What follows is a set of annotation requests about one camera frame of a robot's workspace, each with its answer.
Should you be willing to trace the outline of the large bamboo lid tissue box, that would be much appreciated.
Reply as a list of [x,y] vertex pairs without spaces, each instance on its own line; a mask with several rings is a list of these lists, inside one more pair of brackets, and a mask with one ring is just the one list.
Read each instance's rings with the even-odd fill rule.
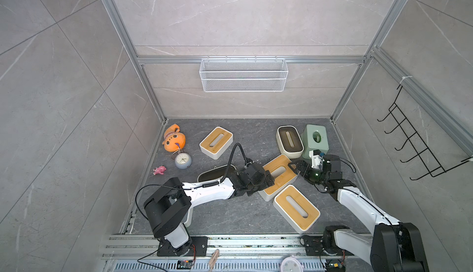
[[269,202],[288,185],[295,182],[297,174],[290,168],[290,162],[287,156],[281,154],[264,165],[264,169],[270,172],[275,182],[273,186],[258,192],[264,201]]

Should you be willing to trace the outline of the green tissue box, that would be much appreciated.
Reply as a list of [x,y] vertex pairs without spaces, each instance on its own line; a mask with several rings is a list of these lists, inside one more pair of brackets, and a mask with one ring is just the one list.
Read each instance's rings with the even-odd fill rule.
[[321,125],[307,124],[302,134],[304,152],[303,159],[310,159],[309,152],[319,150],[326,154],[329,151],[326,128]]

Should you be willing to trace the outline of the small bamboo lid tissue box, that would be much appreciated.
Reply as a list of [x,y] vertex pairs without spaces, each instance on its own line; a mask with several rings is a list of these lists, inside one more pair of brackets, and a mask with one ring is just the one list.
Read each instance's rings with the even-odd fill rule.
[[216,127],[207,135],[199,146],[203,154],[213,160],[218,160],[233,141],[233,133],[222,127]]

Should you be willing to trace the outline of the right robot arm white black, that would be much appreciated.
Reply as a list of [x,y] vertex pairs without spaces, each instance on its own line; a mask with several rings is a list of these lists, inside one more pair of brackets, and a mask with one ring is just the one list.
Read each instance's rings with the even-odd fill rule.
[[289,163],[292,171],[314,186],[322,186],[336,202],[350,210],[370,232],[364,237],[344,225],[327,226],[322,246],[330,255],[347,251],[369,263],[376,272],[427,272],[420,230],[403,223],[369,200],[341,171],[345,160],[315,152],[310,162]]

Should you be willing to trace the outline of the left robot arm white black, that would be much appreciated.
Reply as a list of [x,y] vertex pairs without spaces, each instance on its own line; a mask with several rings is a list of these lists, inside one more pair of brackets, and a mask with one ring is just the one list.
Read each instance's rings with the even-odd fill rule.
[[170,244],[175,253],[185,252],[192,239],[183,219],[193,208],[213,202],[228,200],[270,188],[275,178],[258,163],[250,163],[244,169],[201,183],[182,183],[171,178],[144,202],[142,210],[155,238]]

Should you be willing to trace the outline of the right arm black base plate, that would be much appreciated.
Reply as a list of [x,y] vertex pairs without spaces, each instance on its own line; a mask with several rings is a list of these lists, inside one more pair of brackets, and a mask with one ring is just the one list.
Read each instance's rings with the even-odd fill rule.
[[307,256],[343,256],[341,250],[327,251],[323,246],[323,236],[302,235],[299,244],[304,248]]

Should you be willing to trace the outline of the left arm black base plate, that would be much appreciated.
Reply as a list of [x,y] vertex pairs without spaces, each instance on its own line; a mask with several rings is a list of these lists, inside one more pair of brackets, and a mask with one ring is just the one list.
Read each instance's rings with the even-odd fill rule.
[[175,248],[171,243],[162,239],[156,252],[158,257],[181,257],[181,256],[197,256],[204,257],[207,253],[208,237],[192,236],[181,247]]

